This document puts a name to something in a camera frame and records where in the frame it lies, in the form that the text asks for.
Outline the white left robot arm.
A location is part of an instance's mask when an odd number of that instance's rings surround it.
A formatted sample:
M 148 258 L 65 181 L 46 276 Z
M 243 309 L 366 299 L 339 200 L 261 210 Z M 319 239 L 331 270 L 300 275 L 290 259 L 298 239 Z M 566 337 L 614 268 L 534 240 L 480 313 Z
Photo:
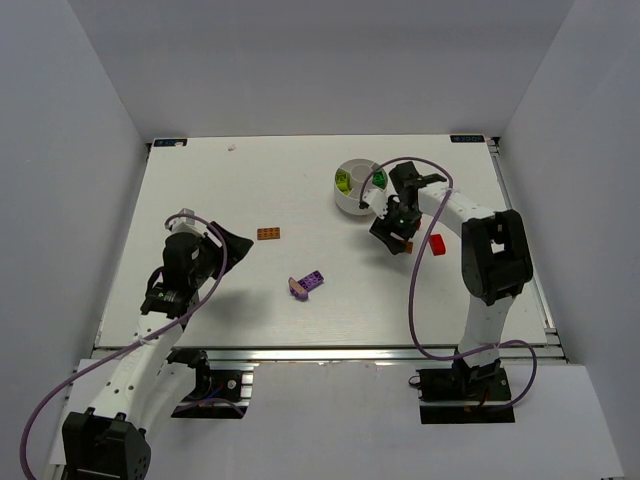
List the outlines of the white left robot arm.
M 191 316 L 206 302 L 207 281 L 219 282 L 253 246 L 199 217 L 172 216 L 162 263 L 149 276 L 134 340 L 82 412 L 69 412 L 62 426 L 70 479 L 143 479 L 151 463 L 151 435 L 197 388 L 203 358 L 181 359 L 173 347 Z

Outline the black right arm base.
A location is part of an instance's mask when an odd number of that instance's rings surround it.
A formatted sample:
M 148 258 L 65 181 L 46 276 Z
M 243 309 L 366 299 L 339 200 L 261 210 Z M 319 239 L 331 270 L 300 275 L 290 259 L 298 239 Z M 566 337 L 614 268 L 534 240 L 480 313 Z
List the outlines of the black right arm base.
M 455 360 L 448 368 L 418 370 L 408 384 L 419 393 L 423 425 L 515 422 L 509 404 L 511 389 L 500 360 L 482 368 Z

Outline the dark green square lego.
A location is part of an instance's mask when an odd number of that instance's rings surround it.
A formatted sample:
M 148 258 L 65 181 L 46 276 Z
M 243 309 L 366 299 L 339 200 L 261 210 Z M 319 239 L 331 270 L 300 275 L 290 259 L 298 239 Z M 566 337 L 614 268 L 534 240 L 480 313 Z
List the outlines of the dark green square lego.
M 372 177 L 372 183 L 375 184 L 379 184 L 379 183 L 386 183 L 387 185 L 387 176 L 386 176 L 386 172 L 384 170 L 378 170 L 374 173 L 373 177 Z

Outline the lime green sloped lego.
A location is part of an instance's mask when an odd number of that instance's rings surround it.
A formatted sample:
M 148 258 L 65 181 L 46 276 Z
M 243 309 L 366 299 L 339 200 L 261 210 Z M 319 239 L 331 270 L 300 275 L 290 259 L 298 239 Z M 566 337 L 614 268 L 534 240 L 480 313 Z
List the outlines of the lime green sloped lego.
M 335 175 L 335 183 L 339 188 L 341 185 L 348 185 L 350 188 L 350 176 L 345 171 L 338 171 Z

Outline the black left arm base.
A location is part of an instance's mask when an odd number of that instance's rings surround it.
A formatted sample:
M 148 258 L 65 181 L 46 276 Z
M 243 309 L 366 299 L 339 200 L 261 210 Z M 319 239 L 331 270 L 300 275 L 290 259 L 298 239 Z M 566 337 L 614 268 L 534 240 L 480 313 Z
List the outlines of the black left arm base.
M 186 365 L 195 380 L 172 413 L 173 418 L 242 419 L 248 408 L 253 372 L 212 363 L 204 350 L 174 349 L 167 362 Z

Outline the orange lego plate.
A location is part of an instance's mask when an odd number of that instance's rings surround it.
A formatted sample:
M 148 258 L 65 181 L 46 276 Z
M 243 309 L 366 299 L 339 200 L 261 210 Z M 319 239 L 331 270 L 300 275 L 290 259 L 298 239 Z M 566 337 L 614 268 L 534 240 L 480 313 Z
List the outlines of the orange lego plate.
M 259 241 L 280 239 L 281 230 L 279 227 L 258 228 L 256 236 Z

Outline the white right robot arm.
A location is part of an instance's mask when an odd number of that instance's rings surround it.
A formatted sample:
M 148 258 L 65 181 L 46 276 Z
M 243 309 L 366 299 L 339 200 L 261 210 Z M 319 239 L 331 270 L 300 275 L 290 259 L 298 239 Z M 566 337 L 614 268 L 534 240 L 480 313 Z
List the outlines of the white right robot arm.
M 359 206 L 374 213 L 370 232 L 394 255 L 406 251 L 423 216 L 431 221 L 421 251 L 437 224 L 459 237 L 461 276 L 470 300 L 462 339 L 448 359 L 471 370 L 494 367 L 505 345 L 501 338 L 507 314 L 533 277 L 522 217 L 513 209 L 492 210 L 469 199 L 455 189 L 452 175 L 441 166 L 430 175 L 420 174 L 418 161 L 387 161 L 394 194 L 363 187 Z

